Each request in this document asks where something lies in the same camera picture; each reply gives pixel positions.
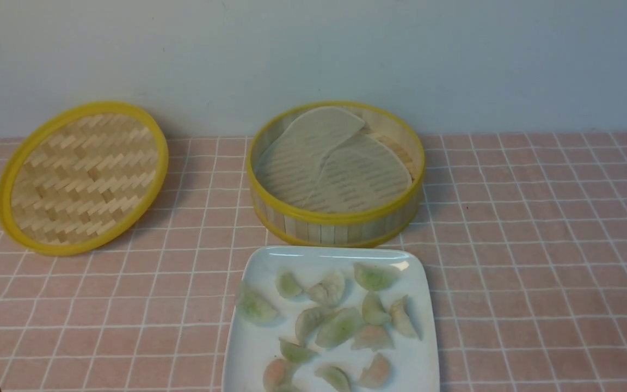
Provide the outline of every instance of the wall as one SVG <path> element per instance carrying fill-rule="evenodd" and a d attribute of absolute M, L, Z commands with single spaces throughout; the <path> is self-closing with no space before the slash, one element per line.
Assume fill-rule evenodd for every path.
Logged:
<path fill-rule="evenodd" d="M 627 2 L 0 0 L 0 136 L 98 99 L 195 136 L 322 99 L 420 132 L 627 130 Z"/>

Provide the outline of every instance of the uncooked dumpling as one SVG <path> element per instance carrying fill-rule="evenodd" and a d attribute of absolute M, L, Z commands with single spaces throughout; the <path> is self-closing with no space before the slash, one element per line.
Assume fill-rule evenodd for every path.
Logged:
<path fill-rule="evenodd" d="M 267 300 L 243 282 L 238 291 L 236 309 L 246 321 L 258 324 L 272 322 L 279 315 Z"/>
<path fill-rule="evenodd" d="M 316 301 L 328 308 L 334 308 L 343 298 L 345 292 L 345 275 L 340 270 L 327 273 L 321 282 L 316 283 L 306 291 L 312 301 Z"/>
<path fill-rule="evenodd" d="M 326 382 L 328 382 L 328 384 L 331 385 L 331 387 L 333 387 L 338 392 L 351 392 L 352 390 L 348 375 L 346 375 L 340 367 L 321 367 L 316 369 L 313 374 L 316 375 L 316 377 L 324 379 Z"/>
<path fill-rule="evenodd" d="M 292 271 L 286 270 L 285 268 L 281 268 L 277 271 L 274 285 L 279 295 L 286 299 L 294 298 L 304 291 L 302 287 L 299 286 L 296 279 L 294 279 Z"/>
<path fill-rule="evenodd" d="M 263 387 L 266 392 L 274 392 L 276 387 L 287 385 L 292 381 L 292 375 L 297 367 L 283 359 L 276 359 L 270 362 L 263 373 Z"/>
<path fill-rule="evenodd" d="M 371 351 L 392 349 L 394 342 L 382 325 L 365 325 L 355 335 L 352 349 L 371 349 Z"/>
<path fill-rule="evenodd" d="M 295 345 L 284 339 L 279 340 L 279 350 L 282 353 L 282 357 L 291 363 L 306 363 L 316 355 L 314 350 Z"/>
<path fill-rule="evenodd" d="M 361 317 L 364 321 L 373 325 L 381 325 L 391 322 L 391 315 L 386 313 L 381 300 L 375 292 L 368 292 L 361 301 Z"/>
<path fill-rule="evenodd" d="M 390 375 L 391 363 L 381 353 L 377 353 L 371 360 L 371 365 L 361 372 L 358 384 L 364 388 L 381 389 Z"/>
<path fill-rule="evenodd" d="M 375 266 L 367 263 L 355 263 L 355 280 L 366 290 L 378 292 L 385 290 L 398 280 L 398 270 L 392 266 Z"/>
<path fill-rule="evenodd" d="M 294 324 L 294 334 L 297 337 L 300 345 L 306 345 L 306 340 L 314 332 L 321 322 L 331 313 L 331 310 L 324 308 L 323 306 L 316 306 L 315 308 L 306 309 Z"/>
<path fill-rule="evenodd" d="M 410 317 L 408 317 L 408 313 L 405 312 L 405 300 L 408 299 L 408 296 L 403 296 L 403 298 L 397 300 L 391 305 L 389 313 L 391 313 L 391 323 L 393 324 L 395 330 L 397 330 L 401 335 L 406 338 L 418 339 L 417 332 L 415 331 L 415 327 L 413 327 L 413 323 L 410 321 Z"/>
<path fill-rule="evenodd" d="M 321 325 L 316 335 L 316 345 L 324 348 L 338 347 L 353 337 L 364 325 L 364 320 L 355 308 L 343 308 Z"/>

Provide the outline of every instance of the white plate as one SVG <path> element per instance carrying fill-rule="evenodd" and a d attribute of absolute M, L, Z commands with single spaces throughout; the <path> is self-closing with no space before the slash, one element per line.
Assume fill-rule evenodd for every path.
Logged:
<path fill-rule="evenodd" d="M 293 301 L 278 295 L 274 287 L 274 276 L 281 266 L 286 266 L 303 285 L 310 287 L 333 268 L 340 268 L 348 278 L 346 294 L 340 306 L 359 307 L 365 290 L 353 278 L 353 263 L 365 261 L 376 265 L 394 265 L 401 270 L 401 278 L 393 286 L 380 292 L 381 302 L 388 308 L 403 295 L 410 296 L 408 313 L 413 325 L 422 338 L 404 338 L 389 326 L 395 350 L 381 353 L 391 362 L 394 372 L 383 390 L 440 390 L 437 335 L 432 313 L 432 302 L 427 285 L 425 269 L 420 261 L 410 253 L 383 249 L 309 248 L 304 246 L 268 246 L 254 251 L 246 265 L 243 280 L 258 290 L 264 298 L 284 316 L 275 327 L 258 327 L 246 322 L 237 312 L 231 320 L 229 342 L 224 359 L 224 392 L 262 392 L 263 372 L 271 360 L 281 357 L 279 338 L 295 342 L 294 322 L 304 309 L 313 307 L 314 302 L 301 295 Z M 326 382 L 314 377 L 314 370 L 324 363 L 331 363 L 355 381 L 363 368 L 368 367 L 374 355 L 371 350 L 351 350 L 352 340 L 348 340 L 333 350 L 322 350 L 314 345 L 314 336 L 309 347 L 321 355 L 310 363 L 302 365 L 296 372 L 293 384 L 304 392 L 335 392 Z M 353 387 L 353 390 L 365 390 Z"/>

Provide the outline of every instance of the white grid line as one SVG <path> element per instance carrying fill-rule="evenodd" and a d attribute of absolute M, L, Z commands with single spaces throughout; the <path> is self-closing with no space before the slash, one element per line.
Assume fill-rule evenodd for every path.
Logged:
<path fill-rule="evenodd" d="M 187 150 L 188 152 L 190 152 L 190 146 L 192 146 L 192 140 L 190 140 L 188 142 L 188 146 L 187 146 Z M 185 159 L 185 163 L 183 166 L 183 170 L 185 170 L 185 168 L 187 168 L 187 164 L 188 164 L 188 158 Z M 214 159 L 214 167 L 216 167 L 217 164 L 217 159 Z M 185 179 L 185 172 L 183 172 L 181 174 L 181 182 L 179 183 L 179 188 L 181 188 L 182 182 Z M 176 195 L 176 204 L 177 204 L 177 199 L 180 197 L 179 194 Z M 206 218 L 207 214 L 203 213 L 202 214 L 202 226 L 205 225 L 205 218 Z M 197 240 L 197 249 L 195 251 L 195 257 L 192 260 L 192 271 L 190 271 L 190 279 L 188 281 L 188 285 L 187 285 L 187 292 L 185 293 L 185 302 L 183 303 L 183 311 L 181 314 L 181 325 L 179 327 L 179 335 L 177 336 L 177 340 L 176 340 L 176 348 L 174 349 L 174 358 L 171 362 L 171 371 L 169 372 L 169 384 L 167 385 L 167 390 L 174 390 L 173 384 L 174 384 L 174 370 L 176 370 L 176 361 L 177 358 L 179 357 L 179 347 L 181 347 L 181 341 L 182 341 L 182 332 L 183 329 L 185 327 L 185 315 L 187 315 L 187 306 L 188 306 L 188 302 L 190 299 L 190 290 L 192 290 L 192 281 L 194 280 L 195 277 L 195 270 L 196 270 L 196 266 L 197 266 L 197 258 L 198 258 L 198 254 L 199 254 L 199 248 L 200 248 L 200 242 L 202 239 L 202 230 L 200 230 L 200 234 L 199 234 L 200 238 L 198 238 Z"/>
<path fill-rule="evenodd" d="M 603 172 L 604 172 L 604 176 L 606 176 L 606 178 L 608 179 L 608 178 L 609 178 L 609 174 L 608 174 L 605 170 L 603 170 Z M 616 190 L 616 188 L 614 188 L 614 192 L 615 192 L 617 195 L 619 195 L 619 194 L 618 194 L 618 191 Z M 590 208 L 592 208 L 592 211 L 594 211 L 594 214 L 595 214 L 595 215 L 599 218 L 599 213 L 598 213 L 598 212 L 597 212 L 597 210 L 594 208 L 594 204 L 592 204 L 592 202 L 591 202 L 591 201 L 588 201 L 588 204 L 589 204 Z M 558 208 L 560 209 L 560 212 L 561 212 L 561 213 L 564 213 L 564 211 L 562 211 L 562 208 L 561 208 L 561 206 L 560 206 L 560 205 L 558 205 Z M 571 235 L 573 235 L 573 237 L 574 237 L 574 236 L 575 236 L 575 234 L 573 234 L 572 228 L 571 228 L 571 226 L 570 226 L 570 221 L 566 220 L 566 221 L 565 221 L 565 223 L 567 224 L 567 227 L 568 227 L 568 229 L 570 230 L 570 234 L 571 234 Z M 608 231 L 607 231 L 607 229 L 603 226 L 603 224 L 602 224 L 602 230 L 604 231 L 604 234 L 606 235 L 606 237 L 608 238 L 608 240 L 609 240 L 611 243 L 614 243 L 614 241 L 613 241 L 613 239 L 611 238 L 611 236 L 610 236 L 609 232 L 608 232 Z M 582 247 L 581 247 L 581 245 L 580 245 L 579 243 L 577 243 L 577 238 L 575 238 L 575 244 L 577 245 L 577 248 L 580 250 L 580 253 L 582 253 L 582 255 L 584 255 L 584 252 L 582 251 Z M 618 249 L 616 248 L 616 246 L 613 246 L 613 249 L 614 249 L 614 252 L 616 253 L 617 258 L 619 258 L 620 264 L 623 266 L 623 268 L 624 268 L 624 270 L 625 270 L 625 262 L 624 262 L 624 260 L 623 260 L 622 256 L 620 255 L 620 253 L 619 253 Z M 602 298 L 603 298 L 604 305 L 606 306 L 606 309 L 608 310 L 608 312 L 609 312 L 611 315 L 613 315 L 614 313 L 613 313 L 613 312 L 612 312 L 612 310 L 611 310 L 611 306 L 609 305 L 608 300 L 607 300 L 606 296 L 604 295 L 604 292 L 603 292 L 602 288 L 601 288 L 601 287 L 600 287 L 600 285 L 599 285 L 599 281 L 598 281 L 598 279 L 597 279 L 597 276 L 595 276 L 595 275 L 594 275 L 594 272 L 592 271 L 592 267 L 591 267 L 590 265 L 585 264 L 585 268 L 587 268 L 587 271 L 589 271 L 589 275 L 590 275 L 590 276 L 592 276 L 592 280 L 594 281 L 594 284 L 595 284 L 595 285 L 597 286 L 597 288 L 600 290 L 600 292 L 601 292 L 601 296 L 602 296 Z M 625 342 L 625 337 L 624 337 L 624 335 L 623 335 L 623 332 L 620 330 L 620 325 L 619 325 L 619 323 L 618 323 L 618 320 L 616 320 L 616 318 L 615 318 L 615 317 L 612 317 L 612 319 L 613 319 L 614 325 L 615 325 L 615 327 L 616 327 L 616 331 L 617 331 L 617 332 L 618 332 L 618 334 L 619 334 L 620 340 L 621 340 L 622 342 Z M 596 364 L 594 361 L 592 361 L 592 368 L 594 368 L 595 374 L 596 374 L 596 375 L 597 375 L 597 377 L 599 378 L 599 370 L 597 369 L 597 364 Z"/>
<path fill-rule="evenodd" d="M 472 147 L 475 147 L 475 145 L 473 145 L 473 139 L 471 139 L 471 146 L 472 146 Z M 493 202 L 493 195 L 492 195 L 492 193 L 490 193 L 490 191 L 488 191 L 488 196 L 489 196 L 489 198 L 490 198 L 490 203 L 491 203 L 491 205 L 492 205 L 493 212 L 495 213 L 495 216 L 498 216 L 498 215 L 497 215 L 497 209 L 495 208 L 495 203 Z M 500 226 L 500 233 L 502 233 L 503 238 L 507 238 L 507 233 L 505 233 L 505 228 L 502 226 L 502 221 L 501 221 L 499 218 L 498 218 L 498 220 L 497 220 L 497 223 L 498 223 L 498 225 Z M 476 254 L 476 264 L 477 264 L 477 263 L 478 263 L 478 256 L 477 256 L 477 253 L 475 252 L 475 247 L 474 247 L 473 249 L 474 249 L 474 253 Z M 524 282 L 523 282 L 523 280 L 522 280 L 521 274 L 519 273 L 519 270 L 517 269 L 517 262 L 516 262 L 516 260 L 515 260 L 515 257 L 514 257 L 514 255 L 513 255 L 513 253 L 512 253 L 512 247 L 507 246 L 507 251 L 508 251 L 508 253 L 509 253 L 510 258 L 512 259 L 512 264 L 513 264 L 513 268 L 514 268 L 514 273 L 515 273 L 515 275 L 517 276 L 517 280 L 519 281 L 519 285 L 520 285 L 521 289 L 523 290 L 523 292 L 525 293 L 525 296 L 527 297 L 527 307 L 528 307 L 528 309 L 529 309 L 529 313 L 530 313 L 531 315 L 534 315 L 534 313 L 533 313 L 533 308 L 532 308 L 532 305 L 531 305 L 531 301 L 529 301 L 529 298 L 528 298 L 528 296 L 526 295 L 527 290 L 525 289 L 525 285 L 524 285 Z M 486 285 L 486 283 L 485 283 L 485 277 L 483 277 L 483 270 L 479 268 L 479 269 L 478 269 L 478 272 L 480 273 L 480 277 L 481 277 L 481 284 L 483 285 L 483 288 L 485 289 L 485 297 L 486 297 L 486 299 L 487 299 L 488 303 L 492 304 L 493 300 L 492 300 L 492 298 L 490 297 L 490 291 L 488 290 L 488 285 Z M 536 323 L 536 322 L 535 322 L 534 324 L 535 324 L 535 326 L 536 326 L 536 331 L 537 331 L 537 333 L 538 333 L 538 342 L 540 342 L 540 345 L 541 345 L 541 346 L 542 346 L 542 348 L 543 348 L 543 355 L 545 355 L 545 359 L 546 359 L 546 360 L 547 360 L 547 362 L 548 362 L 548 367 L 549 367 L 549 370 L 550 370 L 550 375 L 551 375 L 551 377 L 552 377 L 553 379 L 556 379 L 555 368 L 553 367 L 552 360 L 550 359 L 550 357 L 549 357 L 549 355 L 548 355 L 548 352 L 547 352 L 547 350 L 545 349 L 545 344 L 544 344 L 544 342 L 543 342 L 543 336 L 542 336 L 542 333 L 540 332 L 540 325 L 538 325 L 538 323 Z M 504 345 L 504 344 L 503 344 L 503 342 L 502 342 L 502 332 L 500 331 L 500 325 L 498 325 L 497 321 L 495 321 L 495 330 L 496 330 L 496 332 L 497 332 L 497 337 L 498 337 L 498 340 L 500 341 L 500 347 L 503 347 L 503 348 L 504 348 L 504 347 L 505 347 L 505 345 Z M 509 362 L 508 362 L 508 360 L 507 360 L 507 353 L 505 353 L 505 361 L 507 362 L 507 366 L 508 366 L 508 368 L 509 368 L 511 365 L 510 365 L 510 363 L 509 363 Z M 512 373 L 511 373 L 511 372 L 510 372 L 510 378 L 513 380 L 513 388 L 516 388 L 516 385 L 514 384 L 514 382 L 515 382 L 515 381 L 514 381 L 514 379 L 513 379 L 513 377 L 512 377 Z M 559 384 L 556 384 L 556 387 L 557 387 L 557 390 L 560 392 L 560 385 L 559 385 Z"/>
<path fill-rule="evenodd" d="M 450 171 L 450 178 L 453 181 L 453 173 L 451 171 Z M 458 194 L 458 188 L 456 187 L 456 184 L 454 184 L 453 188 L 456 194 Z M 466 232 L 468 233 L 469 242 L 472 242 L 473 237 L 472 237 L 471 231 L 468 229 L 468 223 L 466 222 L 466 215 L 463 212 L 463 208 L 461 208 L 460 210 L 461 210 L 461 216 L 463 217 Z M 475 263 L 478 263 L 478 253 L 476 253 L 475 246 L 471 245 L 471 251 L 473 252 L 473 259 L 475 260 Z M 488 301 L 488 308 L 490 309 L 490 315 L 493 316 L 493 327 L 495 327 L 495 331 L 497 333 L 497 340 L 500 343 L 500 347 L 503 347 L 504 344 L 502 343 L 502 335 L 500 335 L 500 327 L 497 325 L 497 320 L 495 320 L 495 310 L 493 309 L 493 303 L 490 300 L 488 289 L 487 289 L 487 286 L 485 285 L 485 279 L 483 278 L 483 273 L 481 272 L 480 268 L 478 269 L 478 275 L 480 275 L 481 285 L 483 285 L 483 293 Z M 458 323 L 457 323 L 457 327 L 459 328 L 458 330 L 459 334 L 461 334 L 460 325 L 458 325 Z M 468 364 L 468 356 L 466 355 L 466 349 L 464 349 L 463 355 L 466 358 L 467 364 Z M 509 380 L 512 382 L 512 390 L 516 391 L 515 385 L 514 385 L 514 377 L 512 376 L 512 367 L 510 366 L 509 360 L 507 359 L 507 352 L 505 352 L 504 350 L 502 351 L 502 360 L 505 361 L 505 368 L 507 368 L 507 375 L 509 376 Z M 466 369 L 466 372 L 469 375 L 469 378 L 473 381 L 472 377 L 470 377 L 470 373 L 468 373 L 469 372 L 468 368 Z"/>
<path fill-rule="evenodd" d="M 174 209 L 177 208 L 177 203 L 179 203 L 179 194 L 175 194 L 174 195 Z M 169 217 L 169 226 L 171 225 L 171 223 L 174 221 L 174 216 L 176 216 L 176 214 L 172 213 L 171 216 Z M 132 233 L 132 239 L 134 239 L 135 233 L 137 233 L 137 230 L 133 231 Z M 161 261 L 164 258 L 164 249 L 166 248 L 166 243 L 169 240 L 169 233 L 166 232 L 165 236 L 164 236 L 164 245 L 162 246 L 162 248 L 159 250 L 160 254 L 159 254 L 159 263 L 157 263 L 156 265 L 156 271 L 159 271 L 159 266 L 161 265 Z M 130 240 L 130 243 L 127 244 L 127 248 L 129 249 L 130 245 L 132 244 L 132 240 Z M 125 260 L 122 263 L 122 268 L 120 269 L 120 271 L 124 271 L 125 270 L 125 265 L 127 264 L 127 256 L 125 256 Z M 154 279 L 151 283 L 151 291 L 153 292 L 154 289 L 156 288 L 156 280 L 159 277 L 158 273 L 155 273 L 154 275 Z M 139 344 L 142 342 L 142 335 L 144 335 L 144 332 L 146 330 L 146 317 L 147 314 L 149 314 L 149 305 L 150 305 L 151 301 L 149 300 L 149 298 L 147 298 L 146 303 L 144 304 L 144 315 L 142 315 L 142 325 L 140 327 L 139 330 L 139 335 L 137 336 L 137 342 L 134 344 L 134 355 L 132 356 L 132 359 L 130 360 L 130 368 L 127 371 L 127 379 L 125 380 L 125 390 L 127 390 L 130 387 L 130 381 L 132 380 L 132 374 L 134 373 L 134 364 L 136 363 L 136 359 L 137 359 L 137 352 L 139 351 Z M 168 380 L 169 385 L 167 385 L 167 388 L 171 387 L 171 380 Z"/>
<path fill-rule="evenodd" d="M 425 189 L 423 188 L 423 197 L 425 198 L 425 200 L 427 199 L 427 193 L 425 192 Z M 428 209 L 427 213 L 429 216 L 432 216 L 431 212 L 429 211 L 429 206 L 426 206 L 426 208 Z M 432 230 L 432 236 L 435 239 L 435 242 L 437 241 L 437 233 L 435 232 L 435 230 Z M 440 253 L 438 253 L 438 258 L 440 260 L 440 266 L 444 265 L 444 261 L 442 259 L 442 255 Z M 446 282 L 446 273 L 445 273 L 445 269 L 444 268 L 440 268 L 440 271 L 442 272 L 442 278 L 443 280 Z M 470 388 L 471 392 L 474 392 L 475 389 L 473 388 L 473 383 L 471 382 L 471 373 L 470 373 L 470 369 L 468 368 L 468 358 L 466 358 L 466 353 L 464 351 L 464 345 L 463 345 L 463 337 L 461 335 L 461 330 L 458 327 L 458 320 L 456 318 L 456 310 L 453 306 L 453 301 L 451 300 L 451 296 L 447 295 L 446 296 L 447 300 L 448 300 L 448 305 L 450 306 L 450 310 L 451 310 L 451 315 L 453 315 L 453 325 L 456 328 L 456 332 L 458 335 L 458 345 L 461 348 L 461 358 L 463 359 L 463 367 L 466 369 L 466 379 L 468 382 L 468 387 Z M 437 320 L 437 315 L 436 315 L 437 310 L 433 308 L 433 313 L 435 313 L 433 316 L 435 317 L 435 319 Z M 440 367 L 440 379 L 442 379 L 441 374 L 442 372 L 442 368 Z"/>

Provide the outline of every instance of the bamboo steamer lid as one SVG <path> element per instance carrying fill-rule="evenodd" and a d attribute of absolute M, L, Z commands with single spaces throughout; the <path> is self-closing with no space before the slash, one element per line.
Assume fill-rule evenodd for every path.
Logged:
<path fill-rule="evenodd" d="M 149 208 L 168 167 L 166 139 L 132 105 L 97 102 L 33 132 L 0 180 L 0 223 L 38 253 L 74 255 L 129 229 Z"/>

